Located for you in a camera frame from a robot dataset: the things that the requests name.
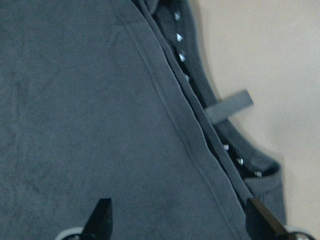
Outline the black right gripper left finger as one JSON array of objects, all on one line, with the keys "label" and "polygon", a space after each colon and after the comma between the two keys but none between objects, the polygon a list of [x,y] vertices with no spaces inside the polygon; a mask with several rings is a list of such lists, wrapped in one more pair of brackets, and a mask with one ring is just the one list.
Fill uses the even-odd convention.
[{"label": "black right gripper left finger", "polygon": [[81,240],[110,240],[113,231],[113,207],[110,198],[96,204],[81,234]]}]

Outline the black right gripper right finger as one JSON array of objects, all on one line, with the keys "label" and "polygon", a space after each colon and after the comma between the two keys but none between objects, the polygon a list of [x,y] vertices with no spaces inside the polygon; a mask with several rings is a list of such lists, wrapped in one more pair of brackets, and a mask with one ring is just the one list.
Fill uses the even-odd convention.
[{"label": "black right gripper right finger", "polygon": [[246,202],[246,229],[252,240],[289,240],[289,232],[258,198]]}]

